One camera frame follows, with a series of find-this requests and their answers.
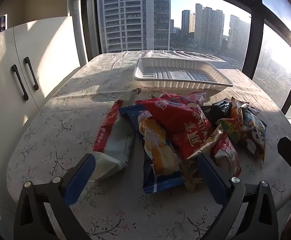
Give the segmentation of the pink snack packet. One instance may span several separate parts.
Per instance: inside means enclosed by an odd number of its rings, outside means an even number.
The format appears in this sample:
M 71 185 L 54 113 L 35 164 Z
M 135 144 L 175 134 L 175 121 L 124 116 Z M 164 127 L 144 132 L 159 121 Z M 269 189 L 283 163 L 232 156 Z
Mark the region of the pink snack packet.
M 207 92 L 202 90 L 197 92 L 191 92 L 186 96 L 186 98 L 190 101 L 196 102 L 199 106 L 203 106 L 206 96 Z

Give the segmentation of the black snack bag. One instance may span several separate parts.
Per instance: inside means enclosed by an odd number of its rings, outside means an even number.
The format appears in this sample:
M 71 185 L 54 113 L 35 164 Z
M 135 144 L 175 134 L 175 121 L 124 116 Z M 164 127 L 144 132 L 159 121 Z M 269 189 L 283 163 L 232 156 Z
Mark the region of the black snack bag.
M 216 128 L 217 122 L 220 119 L 230 118 L 232 102 L 229 99 L 224 99 L 219 102 L 215 102 L 210 106 L 202 106 L 201 109 L 211 126 Z

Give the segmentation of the red white snack bag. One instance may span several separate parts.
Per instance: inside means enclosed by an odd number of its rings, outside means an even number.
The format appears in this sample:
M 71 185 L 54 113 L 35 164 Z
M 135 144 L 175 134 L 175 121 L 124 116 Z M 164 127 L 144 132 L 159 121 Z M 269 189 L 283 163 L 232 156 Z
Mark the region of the red white snack bag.
M 108 178 L 127 167 L 135 133 L 119 109 L 128 102 L 117 100 L 101 124 L 93 145 L 96 166 L 91 180 Z

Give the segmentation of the large red snack bag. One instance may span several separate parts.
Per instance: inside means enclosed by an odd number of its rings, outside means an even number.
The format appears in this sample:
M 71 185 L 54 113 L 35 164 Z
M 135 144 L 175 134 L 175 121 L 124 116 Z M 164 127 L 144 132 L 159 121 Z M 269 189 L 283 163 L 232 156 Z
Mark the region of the large red snack bag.
M 213 132 L 199 104 L 185 96 L 164 93 L 158 98 L 136 101 L 166 131 L 169 141 L 184 160 L 197 151 Z

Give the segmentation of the gold red pie packet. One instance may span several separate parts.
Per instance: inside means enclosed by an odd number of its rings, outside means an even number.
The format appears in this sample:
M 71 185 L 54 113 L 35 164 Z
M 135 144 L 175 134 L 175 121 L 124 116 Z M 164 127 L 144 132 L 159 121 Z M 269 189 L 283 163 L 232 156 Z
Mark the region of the gold red pie packet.
M 218 167 L 228 172 L 230 176 L 238 177 L 241 174 L 239 156 L 227 133 L 219 125 L 198 150 L 179 163 L 181 177 L 187 191 L 194 192 L 203 182 L 197 164 L 199 155 L 202 153 L 207 154 Z

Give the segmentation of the orange snack packet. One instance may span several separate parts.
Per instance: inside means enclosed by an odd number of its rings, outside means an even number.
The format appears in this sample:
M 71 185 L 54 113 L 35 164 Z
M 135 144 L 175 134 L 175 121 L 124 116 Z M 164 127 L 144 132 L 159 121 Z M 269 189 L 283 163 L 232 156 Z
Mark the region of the orange snack packet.
M 249 103 L 231 97 L 231 104 L 229 118 L 219 119 L 217 124 L 222 127 L 232 142 L 237 143 L 243 134 L 244 114 Z

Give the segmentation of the white cabinet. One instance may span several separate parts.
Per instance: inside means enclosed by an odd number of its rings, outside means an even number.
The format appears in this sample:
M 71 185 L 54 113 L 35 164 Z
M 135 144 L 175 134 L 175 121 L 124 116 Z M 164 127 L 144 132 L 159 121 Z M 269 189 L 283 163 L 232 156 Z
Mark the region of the white cabinet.
M 39 90 L 24 58 L 29 57 Z M 11 71 L 17 65 L 29 100 Z M 71 17 L 36 20 L 0 33 L 0 207 L 14 212 L 7 187 L 11 155 L 26 127 L 50 97 L 80 67 Z

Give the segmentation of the white plastic tray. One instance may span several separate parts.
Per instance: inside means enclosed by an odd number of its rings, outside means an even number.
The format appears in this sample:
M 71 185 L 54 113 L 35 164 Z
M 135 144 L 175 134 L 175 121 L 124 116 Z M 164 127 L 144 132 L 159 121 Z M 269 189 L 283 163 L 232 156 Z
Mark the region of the white plastic tray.
M 133 79 L 145 87 L 224 90 L 233 82 L 205 61 L 142 57 L 137 60 Z

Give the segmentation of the blue bread snack packet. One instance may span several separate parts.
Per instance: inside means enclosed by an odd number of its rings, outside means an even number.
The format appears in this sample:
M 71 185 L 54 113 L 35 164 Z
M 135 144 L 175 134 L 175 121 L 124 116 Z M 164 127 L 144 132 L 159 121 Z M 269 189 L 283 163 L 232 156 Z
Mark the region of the blue bread snack packet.
M 180 159 L 159 122 L 144 105 L 122 107 L 119 112 L 132 124 L 144 148 L 144 192 L 162 192 L 182 185 Z

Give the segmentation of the blue panda chips bag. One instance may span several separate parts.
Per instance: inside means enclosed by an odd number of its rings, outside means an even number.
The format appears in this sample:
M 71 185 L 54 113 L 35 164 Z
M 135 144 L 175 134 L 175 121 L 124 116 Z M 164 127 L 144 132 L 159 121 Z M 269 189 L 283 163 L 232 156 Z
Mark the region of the blue panda chips bag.
M 241 139 L 247 150 L 264 162 L 266 125 L 249 108 L 244 113 Z

